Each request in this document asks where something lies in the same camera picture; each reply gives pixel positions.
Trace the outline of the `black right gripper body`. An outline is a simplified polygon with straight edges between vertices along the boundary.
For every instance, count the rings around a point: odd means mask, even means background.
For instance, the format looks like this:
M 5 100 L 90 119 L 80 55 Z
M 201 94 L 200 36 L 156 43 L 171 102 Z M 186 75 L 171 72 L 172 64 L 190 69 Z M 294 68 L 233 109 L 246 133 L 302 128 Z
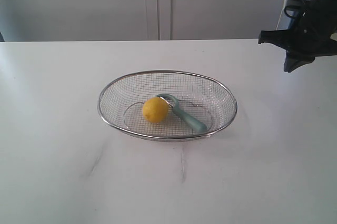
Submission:
M 335 56 L 336 41 L 331 35 L 336 31 L 336 3 L 313 3 L 307 6 L 286 6 L 284 13 L 293 23 L 285 36 L 289 48 L 308 56 Z

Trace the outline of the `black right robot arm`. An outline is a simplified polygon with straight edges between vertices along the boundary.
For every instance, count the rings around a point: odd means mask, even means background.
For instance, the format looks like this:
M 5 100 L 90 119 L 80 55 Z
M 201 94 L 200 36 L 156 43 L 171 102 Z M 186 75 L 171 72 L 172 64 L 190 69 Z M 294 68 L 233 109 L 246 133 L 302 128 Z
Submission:
M 283 13 L 291 19 L 289 28 L 263 30 L 258 43 L 286 51 L 285 72 L 311 64 L 317 57 L 336 55 L 336 41 L 331 38 L 336 32 L 336 0 L 285 0 Z

